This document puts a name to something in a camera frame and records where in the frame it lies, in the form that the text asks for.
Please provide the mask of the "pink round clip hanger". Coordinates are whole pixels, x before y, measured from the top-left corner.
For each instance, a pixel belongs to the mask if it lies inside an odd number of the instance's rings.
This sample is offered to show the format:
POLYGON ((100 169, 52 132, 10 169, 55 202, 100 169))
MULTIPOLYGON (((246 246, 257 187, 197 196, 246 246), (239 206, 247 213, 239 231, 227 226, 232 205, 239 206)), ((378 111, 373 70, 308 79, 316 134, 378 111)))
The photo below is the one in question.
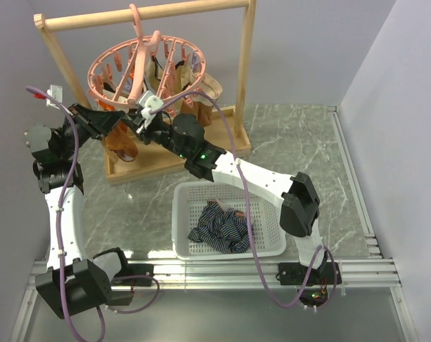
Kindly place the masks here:
POLYGON ((140 97, 150 89, 164 103, 173 100, 192 104, 194 90, 202 90, 206 58, 192 42, 166 36, 156 30, 146 36, 144 16, 131 4, 135 38, 102 53, 89 68, 88 93, 105 109, 139 106, 140 97))

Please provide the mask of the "navy striped underwear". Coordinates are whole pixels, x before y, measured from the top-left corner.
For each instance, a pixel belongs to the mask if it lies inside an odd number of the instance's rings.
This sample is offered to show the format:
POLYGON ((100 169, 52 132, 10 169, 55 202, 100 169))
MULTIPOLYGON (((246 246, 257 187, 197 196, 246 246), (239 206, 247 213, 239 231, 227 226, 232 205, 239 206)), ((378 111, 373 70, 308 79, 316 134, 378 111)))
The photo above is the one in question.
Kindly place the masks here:
POLYGON ((241 254, 250 249, 246 214, 218 200, 207 201, 187 238, 222 254, 241 254))

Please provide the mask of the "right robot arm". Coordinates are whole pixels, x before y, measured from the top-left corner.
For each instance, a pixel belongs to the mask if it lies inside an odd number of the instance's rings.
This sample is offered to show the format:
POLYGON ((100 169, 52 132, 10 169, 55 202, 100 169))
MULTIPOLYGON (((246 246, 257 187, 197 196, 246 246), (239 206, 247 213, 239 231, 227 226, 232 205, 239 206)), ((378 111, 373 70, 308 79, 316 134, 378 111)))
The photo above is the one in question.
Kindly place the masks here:
POLYGON ((321 240, 318 228, 320 199, 311 178, 302 172, 286 175, 272 172, 236 157, 204 138, 204 128, 190 114, 179 114, 171 123, 161 114, 149 118, 130 116, 123 122, 144 144, 157 143, 185 159, 185 169, 199 179, 242 189, 246 196, 256 195, 280 211, 279 225, 290 234, 298 248, 302 285, 323 280, 341 282, 338 265, 321 240))

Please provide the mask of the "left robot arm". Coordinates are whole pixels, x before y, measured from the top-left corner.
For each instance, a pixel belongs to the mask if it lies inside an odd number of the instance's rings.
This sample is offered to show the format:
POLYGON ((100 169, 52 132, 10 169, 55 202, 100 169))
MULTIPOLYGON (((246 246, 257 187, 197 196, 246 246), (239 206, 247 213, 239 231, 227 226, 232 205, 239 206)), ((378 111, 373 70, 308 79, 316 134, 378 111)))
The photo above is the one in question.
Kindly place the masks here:
POLYGON ((129 264, 120 248, 89 257, 82 229, 83 173, 78 151, 89 139, 105 138, 128 116, 121 110, 90 110, 74 104, 59 128, 31 126, 24 140, 33 173, 45 197, 50 219, 50 252, 45 273, 36 277, 38 294, 59 318, 97 306, 127 306, 132 289, 152 286, 154 267, 129 264), (117 293, 114 286, 127 286, 117 293))

